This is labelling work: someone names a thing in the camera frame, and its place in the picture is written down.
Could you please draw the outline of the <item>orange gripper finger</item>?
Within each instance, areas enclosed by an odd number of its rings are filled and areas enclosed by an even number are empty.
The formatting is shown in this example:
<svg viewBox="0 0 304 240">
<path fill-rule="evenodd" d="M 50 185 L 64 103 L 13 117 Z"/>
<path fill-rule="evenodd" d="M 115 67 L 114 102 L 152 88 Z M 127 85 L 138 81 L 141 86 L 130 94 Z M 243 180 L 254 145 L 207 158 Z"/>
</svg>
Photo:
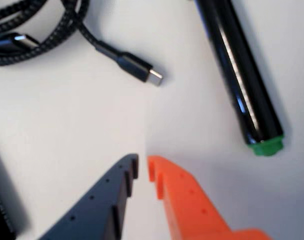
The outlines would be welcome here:
<svg viewBox="0 0 304 240">
<path fill-rule="evenodd" d="M 162 200 L 174 240 L 268 240 L 255 228 L 232 230 L 195 177 L 174 162 L 159 156 L 147 158 L 149 179 Z"/>
</svg>

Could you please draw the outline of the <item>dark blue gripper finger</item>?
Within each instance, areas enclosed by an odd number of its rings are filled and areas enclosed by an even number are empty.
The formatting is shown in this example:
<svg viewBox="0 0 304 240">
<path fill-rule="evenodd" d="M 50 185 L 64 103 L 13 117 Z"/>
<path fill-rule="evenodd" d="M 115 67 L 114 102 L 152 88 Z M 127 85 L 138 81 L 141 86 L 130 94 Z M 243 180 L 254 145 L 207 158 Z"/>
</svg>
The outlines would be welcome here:
<svg viewBox="0 0 304 240">
<path fill-rule="evenodd" d="M 43 240 L 119 240 L 139 156 L 118 160 L 46 233 Z"/>
</svg>

